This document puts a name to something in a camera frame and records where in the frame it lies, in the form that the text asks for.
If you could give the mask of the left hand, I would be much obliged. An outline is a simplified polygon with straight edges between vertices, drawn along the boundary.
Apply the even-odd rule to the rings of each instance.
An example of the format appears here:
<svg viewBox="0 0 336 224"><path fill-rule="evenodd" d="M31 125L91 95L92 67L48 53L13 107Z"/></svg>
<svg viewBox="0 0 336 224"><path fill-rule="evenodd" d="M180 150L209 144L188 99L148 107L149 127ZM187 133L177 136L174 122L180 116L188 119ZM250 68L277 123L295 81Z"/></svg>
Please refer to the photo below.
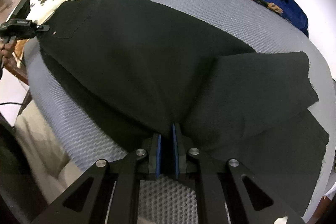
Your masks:
<svg viewBox="0 0 336 224"><path fill-rule="evenodd" d="M11 59L13 57L13 52L15 50L16 41L5 43L3 40L0 42L1 57L5 60Z"/></svg>

